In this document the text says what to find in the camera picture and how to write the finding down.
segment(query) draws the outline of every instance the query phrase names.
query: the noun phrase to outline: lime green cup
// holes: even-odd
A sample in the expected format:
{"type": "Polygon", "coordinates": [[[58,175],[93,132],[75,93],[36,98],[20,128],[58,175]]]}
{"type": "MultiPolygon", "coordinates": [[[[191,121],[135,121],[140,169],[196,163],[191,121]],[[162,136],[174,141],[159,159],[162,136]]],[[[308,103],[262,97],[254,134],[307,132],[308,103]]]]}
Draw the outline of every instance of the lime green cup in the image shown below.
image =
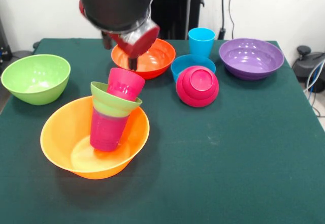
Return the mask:
{"type": "Polygon", "coordinates": [[[70,71],[70,64],[62,57],[32,55],[8,66],[1,82],[15,97],[39,106],[55,101],[62,94],[70,71]]]}
{"type": "Polygon", "coordinates": [[[106,83],[99,82],[90,84],[93,106],[98,112],[111,117],[126,117],[142,104],[139,98],[134,102],[107,93],[107,86],[106,83]]]}

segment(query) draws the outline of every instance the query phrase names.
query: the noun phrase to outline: blue cup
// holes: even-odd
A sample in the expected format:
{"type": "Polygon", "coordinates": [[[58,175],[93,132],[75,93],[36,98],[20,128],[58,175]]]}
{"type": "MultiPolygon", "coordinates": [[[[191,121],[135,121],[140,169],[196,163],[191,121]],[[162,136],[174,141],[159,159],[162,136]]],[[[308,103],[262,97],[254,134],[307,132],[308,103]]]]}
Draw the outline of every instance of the blue cup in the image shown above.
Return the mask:
{"type": "Polygon", "coordinates": [[[205,27],[193,28],[188,32],[189,50],[193,55],[209,57],[214,44],[215,32],[205,27]]]}
{"type": "Polygon", "coordinates": [[[207,57],[201,55],[182,55],[176,58],[171,65],[175,82],[182,71],[192,66],[203,66],[210,69],[213,73],[216,71],[215,64],[207,57]]]}

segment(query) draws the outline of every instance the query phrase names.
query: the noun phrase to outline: table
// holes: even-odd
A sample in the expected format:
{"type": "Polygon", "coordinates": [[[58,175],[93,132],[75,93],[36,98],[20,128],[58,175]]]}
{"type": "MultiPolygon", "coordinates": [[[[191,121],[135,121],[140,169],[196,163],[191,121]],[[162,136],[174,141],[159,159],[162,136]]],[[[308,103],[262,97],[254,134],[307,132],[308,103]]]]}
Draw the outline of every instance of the table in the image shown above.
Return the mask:
{"type": "MultiPolygon", "coordinates": [[[[169,41],[177,56],[186,41],[169,41]]],[[[228,73],[218,56],[217,100],[181,103],[171,72],[146,82],[143,150],[118,175],[88,180],[50,163],[40,148],[47,118],[90,95],[113,67],[101,40],[43,39],[36,54],[66,58],[71,77],[54,103],[11,97],[0,116],[3,223],[325,223],[325,133],[288,63],[261,81],[228,73]]]]}

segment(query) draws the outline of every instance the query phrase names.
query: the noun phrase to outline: yellow-orange bowl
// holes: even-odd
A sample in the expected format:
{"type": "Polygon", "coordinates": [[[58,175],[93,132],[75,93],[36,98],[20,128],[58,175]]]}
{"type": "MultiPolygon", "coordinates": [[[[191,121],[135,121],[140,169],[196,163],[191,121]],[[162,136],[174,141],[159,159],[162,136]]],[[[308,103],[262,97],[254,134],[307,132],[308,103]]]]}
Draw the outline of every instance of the yellow-orange bowl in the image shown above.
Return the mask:
{"type": "Polygon", "coordinates": [[[41,148],[56,166],[88,179],[104,179],[122,171],[140,152],[149,136],[149,120],[139,107],[127,121],[112,152],[90,145],[92,97],[72,101],[50,116],[41,132],[41,148]]]}

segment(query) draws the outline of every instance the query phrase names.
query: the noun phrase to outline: pink cup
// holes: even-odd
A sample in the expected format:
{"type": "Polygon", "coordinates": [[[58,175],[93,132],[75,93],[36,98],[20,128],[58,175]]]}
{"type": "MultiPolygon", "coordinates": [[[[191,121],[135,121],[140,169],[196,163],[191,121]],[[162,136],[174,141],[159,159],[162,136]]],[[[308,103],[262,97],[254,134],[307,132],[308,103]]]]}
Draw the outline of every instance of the pink cup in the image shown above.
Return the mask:
{"type": "Polygon", "coordinates": [[[112,68],[108,77],[107,93],[135,101],[144,84],[144,78],[138,74],[122,68],[112,68]]]}
{"type": "Polygon", "coordinates": [[[102,151],[116,149],[127,119],[128,116],[123,118],[106,116],[93,108],[90,144],[102,151]]]}

